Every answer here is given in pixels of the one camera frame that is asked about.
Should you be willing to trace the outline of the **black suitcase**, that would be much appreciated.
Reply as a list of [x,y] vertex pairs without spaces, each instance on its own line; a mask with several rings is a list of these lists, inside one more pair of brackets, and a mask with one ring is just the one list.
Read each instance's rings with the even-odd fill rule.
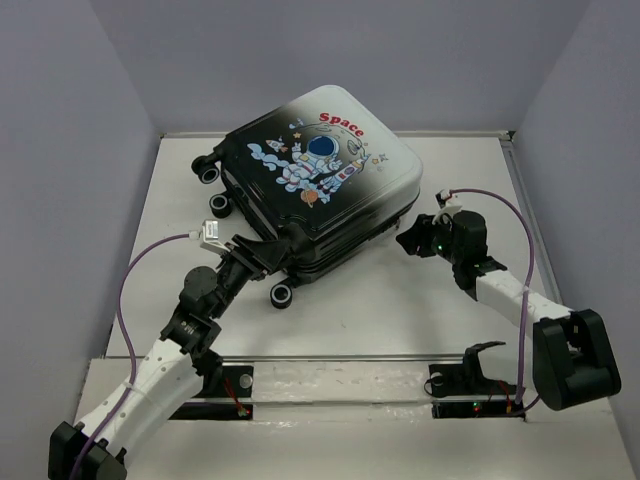
[[191,163],[224,218],[238,209],[264,243],[285,248],[287,277],[270,300],[284,309],[294,288],[346,261],[396,226],[418,199],[423,164],[346,89],[320,86],[229,132]]

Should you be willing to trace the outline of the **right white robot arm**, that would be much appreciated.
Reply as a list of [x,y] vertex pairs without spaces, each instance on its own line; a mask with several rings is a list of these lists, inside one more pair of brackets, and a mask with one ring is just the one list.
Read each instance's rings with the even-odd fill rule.
[[410,256],[438,256],[452,267],[456,285],[517,327],[532,342],[532,388],[560,411],[620,393],[622,380],[602,317],[572,310],[530,290],[489,255],[485,219],[463,210],[452,216],[419,215],[396,236]]

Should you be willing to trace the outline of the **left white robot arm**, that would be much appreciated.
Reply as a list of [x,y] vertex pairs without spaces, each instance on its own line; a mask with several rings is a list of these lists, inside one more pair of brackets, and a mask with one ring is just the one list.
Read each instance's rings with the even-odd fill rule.
[[215,392],[223,360],[211,346],[218,323],[250,281],[286,267],[290,241],[257,241],[236,235],[222,244],[202,235],[217,253],[217,268],[190,270],[167,325],[143,359],[132,357],[129,376],[76,424],[62,422],[51,434],[51,479],[124,479],[136,449],[197,393]]

